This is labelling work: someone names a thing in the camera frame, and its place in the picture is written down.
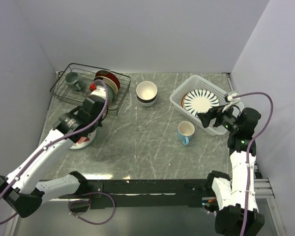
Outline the white watermelon pattern plate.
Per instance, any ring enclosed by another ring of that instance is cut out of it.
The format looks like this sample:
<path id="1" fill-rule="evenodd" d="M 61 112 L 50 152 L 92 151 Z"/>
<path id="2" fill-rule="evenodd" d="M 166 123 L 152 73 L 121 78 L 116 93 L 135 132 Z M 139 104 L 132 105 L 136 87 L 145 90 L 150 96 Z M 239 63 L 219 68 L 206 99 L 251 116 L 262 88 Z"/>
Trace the white watermelon pattern plate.
<path id="1" fill-rule="evenodd" d="M 97 130 L 89 133 L 86 137 L 81 137 L 71 148 L 70 150 L 80 150 L 88 147 L 94 140 Z"/>

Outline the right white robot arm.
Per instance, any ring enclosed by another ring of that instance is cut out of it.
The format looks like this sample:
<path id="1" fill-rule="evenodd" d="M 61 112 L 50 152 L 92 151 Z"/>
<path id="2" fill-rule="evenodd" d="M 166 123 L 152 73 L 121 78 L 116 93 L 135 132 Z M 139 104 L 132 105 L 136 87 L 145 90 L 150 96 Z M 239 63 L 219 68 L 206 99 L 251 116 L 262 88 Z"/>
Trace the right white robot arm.
<path id="1" fill-rule="evenodd" d="M 215 206 L 205 207 L 216 212 L 215 231 L 224 236 L 255 236 L 265 224 L 254 191 L 256 144 L 253 135 L 261 114 L 245 108 L 236 117 L 233 108 L 224 110 L 224 106 L 218 106 L 197 114 L 197 117 L 205 128 L 214 119 L 215 127 L 223 126 L 229 132 L 232 175 L 212 171 L 205 184 L 206 192 L 216 196 L 217 200 Z"/>

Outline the yellow plate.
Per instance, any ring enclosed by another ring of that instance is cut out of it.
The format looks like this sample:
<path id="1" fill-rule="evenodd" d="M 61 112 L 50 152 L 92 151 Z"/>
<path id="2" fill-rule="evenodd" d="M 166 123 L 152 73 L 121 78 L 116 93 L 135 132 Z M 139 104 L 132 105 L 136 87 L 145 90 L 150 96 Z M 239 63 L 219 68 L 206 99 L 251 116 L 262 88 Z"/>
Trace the yellow plate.
<path id="1" fill-rule="evenodd" d="M 185 96 L 187 95 L 188 93 L 186 93 L 183 97 L 182 97 L 182 99 L 181 99 L 181 107 L 182 108 L 184 108 L 184 99 L 185 99 Z"/>

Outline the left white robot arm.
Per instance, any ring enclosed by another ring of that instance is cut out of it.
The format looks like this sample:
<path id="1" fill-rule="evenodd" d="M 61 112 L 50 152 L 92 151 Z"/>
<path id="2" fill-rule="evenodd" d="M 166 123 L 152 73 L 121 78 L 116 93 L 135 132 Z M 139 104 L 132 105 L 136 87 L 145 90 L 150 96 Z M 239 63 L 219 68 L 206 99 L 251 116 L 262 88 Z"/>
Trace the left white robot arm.
<path id="1" fill-rule="evenodd" d="M 106 98 L 90 95 L 81 106 L 61 115 L 45 140 L 17 169 L 7 176 L 0 175 L 0 199 L 26 218 L 51 199 L 86 195 L 88 180 L 78 171 L 49 181 L 41 178 L 61 154 L 101 125 L 107 105 Z"/>

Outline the blue striped white plate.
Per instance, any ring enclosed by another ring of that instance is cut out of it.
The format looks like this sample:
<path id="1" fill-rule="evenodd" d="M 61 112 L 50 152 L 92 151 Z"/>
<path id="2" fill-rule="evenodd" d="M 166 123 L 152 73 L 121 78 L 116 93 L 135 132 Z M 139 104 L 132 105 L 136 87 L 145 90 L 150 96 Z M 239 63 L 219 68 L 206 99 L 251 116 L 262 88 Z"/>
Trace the blue striped white plate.
<path id="1" fill-rule="evenodd" d="M 185 96 L 184 109 L 194 117 L 220 105 L 217 95 L 207 89 L 195 89 Z"/>

